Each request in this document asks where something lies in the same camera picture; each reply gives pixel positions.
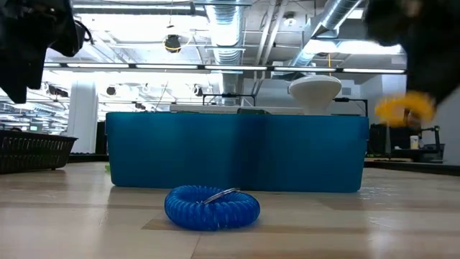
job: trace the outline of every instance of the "white dome lamp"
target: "white dome lamp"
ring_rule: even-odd
[[[333,76],[306,76],[293,81],[290,95],[303,107],[305,115],[328,115],[327,108],[339,94],[341,82]]]

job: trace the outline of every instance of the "wooden floor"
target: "wooden floor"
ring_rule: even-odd
[[[358,194],[253,193],[258,223],[214,233],[172,226],[166,193],[113,187],[103,163],[0,175],[0,258],[460,258],[460,178],[366,169]]]

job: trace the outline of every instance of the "metal key ring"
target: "metal key ring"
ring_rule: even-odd
[[[203,203],[208,204],[208,203],[210,203],[212,201],[215,201],[215,200],[221,198],[222,196],[225,196],[227,194],[231,194],[232,192],[235,192],[235,191],[239,191],[239,189],[238,188],[230,188],[230,189],[227,189],[225,191],[221,191],[220,193],[214,194],[213,196],[207,198]]]

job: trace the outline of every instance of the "white pillar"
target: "white pillar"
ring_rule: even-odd
[[[96,151],[98,92],[94,81],[75,81],[70,92],[69,137],[77,137],[73,153]]]

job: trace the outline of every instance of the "black wire basket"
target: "black wire basket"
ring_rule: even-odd
[[[0,130],[0,174],[62,168],[74,137]]]

